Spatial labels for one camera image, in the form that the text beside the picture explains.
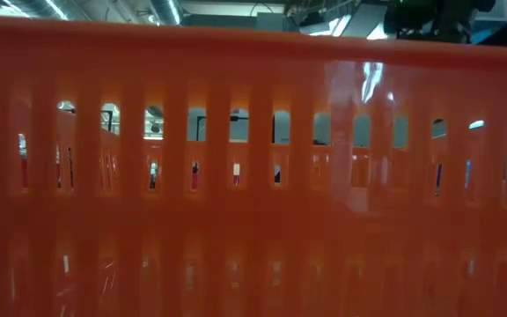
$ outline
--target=orange plastic basket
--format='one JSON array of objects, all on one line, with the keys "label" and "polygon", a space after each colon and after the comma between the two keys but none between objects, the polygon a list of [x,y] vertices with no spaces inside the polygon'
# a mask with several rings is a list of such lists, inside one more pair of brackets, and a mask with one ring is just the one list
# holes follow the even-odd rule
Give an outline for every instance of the orange plastic basket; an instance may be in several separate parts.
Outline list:
[{"label": "orange plastic basket", "polygon": [[0,18],[0,316],[74,314],[507,316],[507,48]]}]

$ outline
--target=shopping basket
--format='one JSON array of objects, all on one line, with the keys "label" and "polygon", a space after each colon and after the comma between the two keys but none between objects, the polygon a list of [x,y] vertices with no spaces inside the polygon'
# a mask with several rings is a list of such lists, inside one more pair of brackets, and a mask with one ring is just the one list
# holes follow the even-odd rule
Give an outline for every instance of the shopping basket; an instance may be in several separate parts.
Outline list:
[{"label": "shopping basket", "polygon": [[0,18],[9,315],[507,316],[507,48]]}]

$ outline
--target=ceiling pipe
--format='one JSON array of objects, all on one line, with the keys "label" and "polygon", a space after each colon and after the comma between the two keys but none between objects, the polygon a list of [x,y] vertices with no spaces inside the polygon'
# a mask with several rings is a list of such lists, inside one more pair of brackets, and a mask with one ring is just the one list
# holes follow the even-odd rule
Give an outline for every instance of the ceiling pipe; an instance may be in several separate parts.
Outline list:
[{"label": "ceiling pipe", "polygon": [[29,18],[91,21],[74,0],[3,0]]},{"label": "ceiling pipe", "polygon": [[160,25],[177,26],[183,19],[183,11],[177,0],[150,0],[151,11]]}]

